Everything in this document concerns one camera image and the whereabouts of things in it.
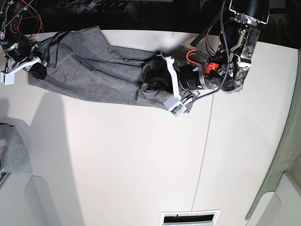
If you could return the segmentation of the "white bin at right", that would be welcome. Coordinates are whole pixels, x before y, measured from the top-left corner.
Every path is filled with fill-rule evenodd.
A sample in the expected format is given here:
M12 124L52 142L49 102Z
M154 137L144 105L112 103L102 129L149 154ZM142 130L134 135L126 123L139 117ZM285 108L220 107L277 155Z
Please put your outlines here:
M284 173L274 192L265 193L248 226L301 226L301 190L289 173Z

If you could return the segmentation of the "grey cloth pile at left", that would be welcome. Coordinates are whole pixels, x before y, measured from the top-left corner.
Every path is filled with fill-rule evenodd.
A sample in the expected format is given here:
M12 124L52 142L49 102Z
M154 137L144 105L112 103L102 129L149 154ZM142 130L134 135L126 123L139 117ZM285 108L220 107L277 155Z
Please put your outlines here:
M4 173L31 173L32 165L23 140L15 126L0 125L0 171Z

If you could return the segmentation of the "white vent grille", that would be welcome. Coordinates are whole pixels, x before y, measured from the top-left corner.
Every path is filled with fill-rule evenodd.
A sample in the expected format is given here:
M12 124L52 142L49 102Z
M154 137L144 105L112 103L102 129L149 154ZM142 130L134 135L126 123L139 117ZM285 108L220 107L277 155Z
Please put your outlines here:
M214 226L220 210L162 212L161 226Z

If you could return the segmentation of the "white bin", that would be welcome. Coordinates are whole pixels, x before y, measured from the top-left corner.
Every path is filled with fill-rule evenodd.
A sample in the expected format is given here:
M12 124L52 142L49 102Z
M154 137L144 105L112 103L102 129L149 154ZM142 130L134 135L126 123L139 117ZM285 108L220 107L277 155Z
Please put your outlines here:
M31 174L8 174L0 184L2 226L48 226L36 189L25 192Z
M274 192L265 193L248 226L301 226L301 190L289 173L284 173Z

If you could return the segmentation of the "grey t-shirt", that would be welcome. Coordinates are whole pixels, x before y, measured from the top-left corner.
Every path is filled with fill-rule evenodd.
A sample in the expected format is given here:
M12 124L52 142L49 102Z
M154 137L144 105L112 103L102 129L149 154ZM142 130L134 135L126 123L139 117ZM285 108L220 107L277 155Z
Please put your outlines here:
M47 75L28 83L80 100L164 109L172 91L146 81L157 53L113 46L99 27L58 32L40 42Z

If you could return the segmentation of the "white bin at left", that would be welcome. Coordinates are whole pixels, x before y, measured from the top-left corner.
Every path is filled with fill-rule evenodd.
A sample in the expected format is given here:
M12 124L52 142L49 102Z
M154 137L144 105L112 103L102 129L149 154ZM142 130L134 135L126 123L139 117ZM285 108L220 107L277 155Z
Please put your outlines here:
M31 174L8 174L0 184L2 226L48 226L36 189L25 192Z

